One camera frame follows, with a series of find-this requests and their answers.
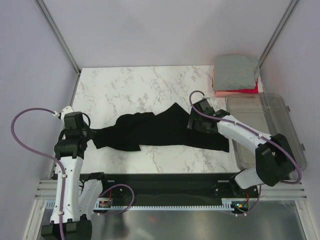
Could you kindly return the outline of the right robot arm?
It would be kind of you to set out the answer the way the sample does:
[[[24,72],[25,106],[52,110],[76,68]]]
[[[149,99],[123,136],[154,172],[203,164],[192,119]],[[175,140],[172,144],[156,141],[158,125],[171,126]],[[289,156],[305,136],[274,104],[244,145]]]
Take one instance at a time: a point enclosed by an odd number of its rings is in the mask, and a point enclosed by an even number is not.
[[[198,115],[213,120],[219,134],[238,142],[254,154],[255,167],[237,173],[229,184],[233,196],[240,197],[256,185],[273,187],[278,183],[300,183],[301,172],[284,135],[258,131],[223,109],[208,113],[207,110],[213,108],[205,98],[192,103],[191,107]]]

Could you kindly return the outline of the black t-shirt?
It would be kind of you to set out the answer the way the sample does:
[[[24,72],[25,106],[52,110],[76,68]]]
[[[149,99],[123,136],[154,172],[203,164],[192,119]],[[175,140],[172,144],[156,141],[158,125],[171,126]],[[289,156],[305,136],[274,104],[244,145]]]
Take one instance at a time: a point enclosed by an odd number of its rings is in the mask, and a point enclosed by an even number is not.
[[[230,151],[229,140],[219,133],[188,129],[190,115],[174,103],[164,112],[124,114],[113,126],[93,129],[92,141],[97,149],[104,147],[138,152],[140,146],[189,146],[199,149]]]

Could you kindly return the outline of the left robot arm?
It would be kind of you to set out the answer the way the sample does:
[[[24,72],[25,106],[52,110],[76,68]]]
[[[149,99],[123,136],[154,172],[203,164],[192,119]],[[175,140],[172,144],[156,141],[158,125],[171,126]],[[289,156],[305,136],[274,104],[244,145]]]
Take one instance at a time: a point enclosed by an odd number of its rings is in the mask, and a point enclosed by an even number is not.
[[[96,201],[110,191],[109,183],[101,179],[101,172],[89,174],[83,187],[79,187],[85,151],[94,134],[91,122],[84,121],[84,117],[84,113],[74,111],[71,106],[60,113],[64,129],[54,146],[59,165],[57,190],[49,224],[40,231],[45,240],[90,240]]]

